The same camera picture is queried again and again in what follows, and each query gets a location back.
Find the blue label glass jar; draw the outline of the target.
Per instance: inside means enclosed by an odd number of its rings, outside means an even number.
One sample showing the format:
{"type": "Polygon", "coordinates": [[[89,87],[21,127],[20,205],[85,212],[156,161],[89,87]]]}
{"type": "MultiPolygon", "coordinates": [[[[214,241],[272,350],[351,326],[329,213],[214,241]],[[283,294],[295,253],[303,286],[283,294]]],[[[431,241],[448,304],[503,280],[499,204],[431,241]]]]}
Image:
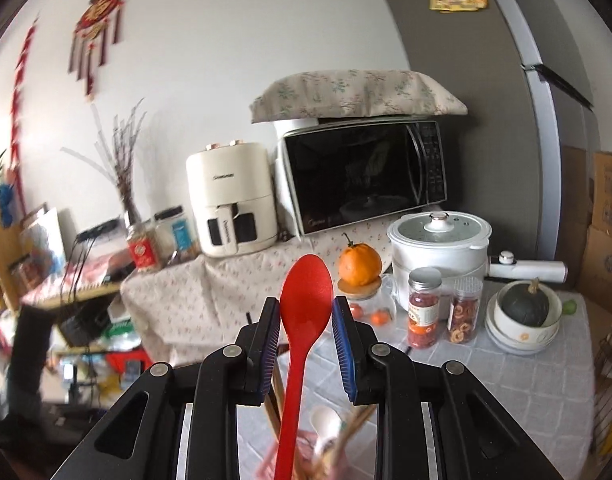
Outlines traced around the blue label glass jar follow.
{"type": "Polygon", "coordinates": [[[154,214],[155,235],[164,266],[192,261],[199,255],[189,218],[182,206],[174,206],[154,214]]]}

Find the jar of dried fruit rings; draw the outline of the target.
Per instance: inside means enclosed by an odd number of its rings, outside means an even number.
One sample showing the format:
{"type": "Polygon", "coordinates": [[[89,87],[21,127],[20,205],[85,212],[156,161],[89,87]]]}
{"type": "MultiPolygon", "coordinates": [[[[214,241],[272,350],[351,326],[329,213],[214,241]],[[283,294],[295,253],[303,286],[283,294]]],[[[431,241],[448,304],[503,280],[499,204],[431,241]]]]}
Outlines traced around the jar of dried fruit rings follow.
{"type": "Polygon", "coordinates": [[[482,291],[483,281],[473,275],[453,283],[447,322],[449,341],[453,344],[465,344],[473,338],[482,291]]]}

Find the white floral bowl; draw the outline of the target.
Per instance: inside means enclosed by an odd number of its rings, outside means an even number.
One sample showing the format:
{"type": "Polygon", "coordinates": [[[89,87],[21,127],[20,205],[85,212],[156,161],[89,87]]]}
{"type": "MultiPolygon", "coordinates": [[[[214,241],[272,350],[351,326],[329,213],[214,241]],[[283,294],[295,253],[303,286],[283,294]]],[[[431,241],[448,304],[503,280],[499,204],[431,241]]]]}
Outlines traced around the white floral bowl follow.
{"type": "Polygon", "coordinates": [[[565,315],[576,313],[574,300],[562,301],[538,278],[504,286],[492,299],[491,326],[515,346],[543,346],[559,331],[565,315]]]}

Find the plain bamboo chopstick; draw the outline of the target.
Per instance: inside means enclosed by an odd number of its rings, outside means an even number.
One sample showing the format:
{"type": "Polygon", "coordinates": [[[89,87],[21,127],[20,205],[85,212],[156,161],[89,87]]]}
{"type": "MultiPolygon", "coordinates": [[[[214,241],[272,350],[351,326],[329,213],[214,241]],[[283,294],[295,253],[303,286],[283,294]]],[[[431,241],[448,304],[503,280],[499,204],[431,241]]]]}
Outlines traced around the plain bamboo chopstick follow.
{"type": "Polygon", "coordinates": [[[270,427],[274,433],[275,440],[279,440],[281,431],[282,414],[285,402],[283,379],[278,363],[274,364],[270,388],[266,394],[263,406],[269,419],[270,427]]]}

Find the white plastic rice spoon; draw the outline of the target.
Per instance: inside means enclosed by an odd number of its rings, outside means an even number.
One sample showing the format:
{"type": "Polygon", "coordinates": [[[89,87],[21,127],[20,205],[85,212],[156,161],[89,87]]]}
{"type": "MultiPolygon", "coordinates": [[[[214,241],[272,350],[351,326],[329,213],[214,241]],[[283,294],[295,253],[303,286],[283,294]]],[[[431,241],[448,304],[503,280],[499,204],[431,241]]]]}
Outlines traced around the white plastic rice spoon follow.
{"type": "Polygon", "coordinates": [[[310,413],[310,425],[317,438],[313,452],[320,456],[327,445],[335,440],[342,428],[342,419],[338,412],[325,405],[315,406],[310,413]]]}

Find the jar of red dried berries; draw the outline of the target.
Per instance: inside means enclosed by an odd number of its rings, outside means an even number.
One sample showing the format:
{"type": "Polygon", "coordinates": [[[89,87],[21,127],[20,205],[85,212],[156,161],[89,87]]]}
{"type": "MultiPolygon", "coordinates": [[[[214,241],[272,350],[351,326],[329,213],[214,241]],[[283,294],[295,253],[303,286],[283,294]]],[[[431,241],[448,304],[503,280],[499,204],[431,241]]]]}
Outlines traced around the jar of red dried berries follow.
{"type": "Polygon", "coordinates": [[[432,347],[437,339],[441,273],[427,266],[408,276],[408,344],[413,348],[432,347]]]}

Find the white plate under bowl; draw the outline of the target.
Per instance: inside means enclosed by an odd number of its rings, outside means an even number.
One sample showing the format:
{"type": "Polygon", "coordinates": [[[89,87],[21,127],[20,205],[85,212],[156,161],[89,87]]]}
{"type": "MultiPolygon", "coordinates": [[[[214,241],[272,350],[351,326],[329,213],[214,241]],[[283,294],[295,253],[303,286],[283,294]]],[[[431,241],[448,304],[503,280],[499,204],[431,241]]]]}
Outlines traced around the white plate under bowl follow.
{"type": "Polygon", "coordinates": [[[499,311],[498,292],[488,300],[484,326],[494,344],[515,356],[532,356],[546,350],[560,332],[560,318],[546,327],[505,328],[495,318],[499,311]]]}

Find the cream air fryer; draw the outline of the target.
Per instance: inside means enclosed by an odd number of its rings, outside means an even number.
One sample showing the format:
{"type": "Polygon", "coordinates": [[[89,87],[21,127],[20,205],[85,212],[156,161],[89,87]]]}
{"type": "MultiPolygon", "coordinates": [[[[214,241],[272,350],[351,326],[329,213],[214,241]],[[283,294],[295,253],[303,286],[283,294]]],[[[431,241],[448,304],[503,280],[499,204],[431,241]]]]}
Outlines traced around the cream air fryer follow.
{"type": "Polygon", "coordinates": [[[277,212],[263,144],[209,144],[187,157],[185,169],[203,254],[247,255],[277,241],[277,212]]]}

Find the red plastic spoon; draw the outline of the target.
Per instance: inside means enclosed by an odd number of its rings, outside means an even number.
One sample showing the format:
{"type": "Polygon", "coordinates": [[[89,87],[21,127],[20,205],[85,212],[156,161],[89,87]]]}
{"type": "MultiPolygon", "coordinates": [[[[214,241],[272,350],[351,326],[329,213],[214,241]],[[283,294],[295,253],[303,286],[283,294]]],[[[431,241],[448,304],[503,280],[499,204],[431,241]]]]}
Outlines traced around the red plastic spoon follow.
{"type": "Polygon", "coordinates": [[[317,255],[300,257],[289,269],[281,290],[280,316],[289,341],[289,374],[285,387],[274,478],[292,478],[300,401],[308,353],[331,317],[333,284],[317,255]]]}

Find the red chinese knot decoration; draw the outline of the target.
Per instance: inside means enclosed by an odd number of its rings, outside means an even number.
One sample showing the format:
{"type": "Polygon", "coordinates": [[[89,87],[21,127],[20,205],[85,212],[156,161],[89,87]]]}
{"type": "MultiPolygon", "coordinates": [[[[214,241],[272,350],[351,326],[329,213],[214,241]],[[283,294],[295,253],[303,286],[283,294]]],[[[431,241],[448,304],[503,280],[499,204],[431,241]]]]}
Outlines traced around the red chinese knot decoration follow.
{"type": "Polygon", "coordinates": [[[68,73],[83,84],[85,99],[94,100],[98,71],[107,64],[107,50],[121,40],[126,0],[89,0],[72,33],[68,73]]]}

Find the red label tin jar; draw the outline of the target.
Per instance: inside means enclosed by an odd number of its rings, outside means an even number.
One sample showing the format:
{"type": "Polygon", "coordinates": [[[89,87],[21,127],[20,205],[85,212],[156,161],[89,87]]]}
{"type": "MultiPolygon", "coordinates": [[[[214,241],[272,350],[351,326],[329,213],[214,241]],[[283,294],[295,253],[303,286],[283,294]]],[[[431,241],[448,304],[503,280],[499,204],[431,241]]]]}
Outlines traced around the red label tin jar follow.
{"type": "Polygon", "coordinates": [[[145,223],[129,226],[127,244],[135,270],[154,272],[161,268],[154,233],[145,223]]]}

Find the pink perforated utensil holder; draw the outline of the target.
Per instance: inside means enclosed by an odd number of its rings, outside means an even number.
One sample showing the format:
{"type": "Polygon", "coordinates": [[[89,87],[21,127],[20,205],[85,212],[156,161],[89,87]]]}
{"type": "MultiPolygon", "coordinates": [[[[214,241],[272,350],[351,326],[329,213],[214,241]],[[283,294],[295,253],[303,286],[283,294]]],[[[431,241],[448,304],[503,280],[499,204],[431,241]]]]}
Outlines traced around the pink perforated utensil holder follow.
{"type": "MultiPolygon", "coordinates": [[[[320,454],[315,452],[319,437],[313,431],[298,430],[297,450],[301,456],[301,466],[309,479],[349,479],[350,467],[344,452],[338,457],[336,465],[332,464],[332,451],[336,438],[327,439],[320,454]]],[[[277,459],[278,442],[273,442],[268,453],[255,472],[255,479],[273,479],[275,460],[277,459]]]]}

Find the black microwave oven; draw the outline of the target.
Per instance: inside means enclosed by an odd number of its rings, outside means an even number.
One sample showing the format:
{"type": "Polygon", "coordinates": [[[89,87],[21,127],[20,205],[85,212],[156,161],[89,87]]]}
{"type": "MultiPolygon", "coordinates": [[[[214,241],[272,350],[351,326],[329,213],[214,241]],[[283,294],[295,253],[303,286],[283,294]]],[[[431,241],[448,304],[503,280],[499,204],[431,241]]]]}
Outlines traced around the black microwave oven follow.
{"type": "Polygon", "coordinates": [[[278,140],[278,206],[292,236],[330,231],[447,200],[435,120],[341,120],[278,140]]]}

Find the floral cloth on counter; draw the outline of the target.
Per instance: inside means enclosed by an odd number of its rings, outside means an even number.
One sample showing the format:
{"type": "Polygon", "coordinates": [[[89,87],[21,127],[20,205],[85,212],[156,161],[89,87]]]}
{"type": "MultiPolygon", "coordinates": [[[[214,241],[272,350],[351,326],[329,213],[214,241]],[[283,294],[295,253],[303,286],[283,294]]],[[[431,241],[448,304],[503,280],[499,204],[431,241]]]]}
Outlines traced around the floral cloth on counter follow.
{"type": "Polygon", "coordinates": [[[261,252],[230,258],[196,259],[157,272],[134,272],[120,286],[149,359],[173,366],[199,362],[231,344],[248,318],[258,318],[268,297],[280,295],[285,275],[303,255],[323,259],[333,278],[347,240],[374,248],[384,266],[391,263],[387,228],[395,218],[293,237],[261,252]]]}

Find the small orange tomato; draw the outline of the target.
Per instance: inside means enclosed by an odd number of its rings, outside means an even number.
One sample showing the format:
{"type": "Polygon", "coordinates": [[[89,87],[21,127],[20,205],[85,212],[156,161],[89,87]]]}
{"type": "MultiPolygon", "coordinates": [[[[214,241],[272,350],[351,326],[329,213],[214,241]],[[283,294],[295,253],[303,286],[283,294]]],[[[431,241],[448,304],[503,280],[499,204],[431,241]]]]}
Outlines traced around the small orange tomato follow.
{"type": "Polygon", "coordinates": [[[373,326],[384,326],[391,323],[391,313],[387,310],[376,310],[370,315],[370,323],[373,326]]]}
{"type": "Polygon", "coordinates": [[[364,312],[360,304],[349,304],[349,308],[355,320],[361,320],[361,318],[363,318],[364,312]]]}

